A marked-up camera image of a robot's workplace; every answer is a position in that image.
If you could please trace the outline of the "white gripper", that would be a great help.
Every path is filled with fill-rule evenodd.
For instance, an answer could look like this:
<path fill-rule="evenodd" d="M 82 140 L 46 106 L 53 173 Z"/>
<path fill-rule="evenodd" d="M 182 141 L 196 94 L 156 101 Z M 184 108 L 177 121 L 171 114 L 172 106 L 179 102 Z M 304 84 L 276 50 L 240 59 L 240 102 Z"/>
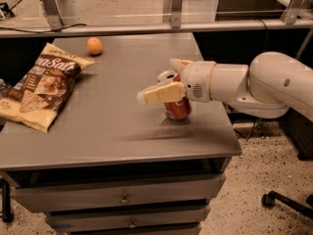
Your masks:
<path fill-rule="evenodd" d="M 181 101 L 185 96 L 190 101 L 207 103 L 209 96 L 210 76 L 215 62 L 181 60 L 171 58 L 171 67 L 180 73 L 180 81 L 170 81 L 150 86 L 140 91 L 136 99 L 142 104 L 172 103 Z"/>

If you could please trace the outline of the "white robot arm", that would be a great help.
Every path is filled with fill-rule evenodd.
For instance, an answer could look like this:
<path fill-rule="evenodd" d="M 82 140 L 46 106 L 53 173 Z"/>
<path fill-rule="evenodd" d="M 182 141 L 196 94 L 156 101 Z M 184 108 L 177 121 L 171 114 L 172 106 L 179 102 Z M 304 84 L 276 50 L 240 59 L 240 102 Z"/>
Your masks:
<path fill-rule="evenodd" d="M 158 77 L 158 83 L 137 94 L 143 104 L 223 102 L 259 118 L 279 118 L 294 109 L 313 120 L 313 70 L 278 52 L 256 56 L 250 65 L 172 59 L 178 81 Z"/>

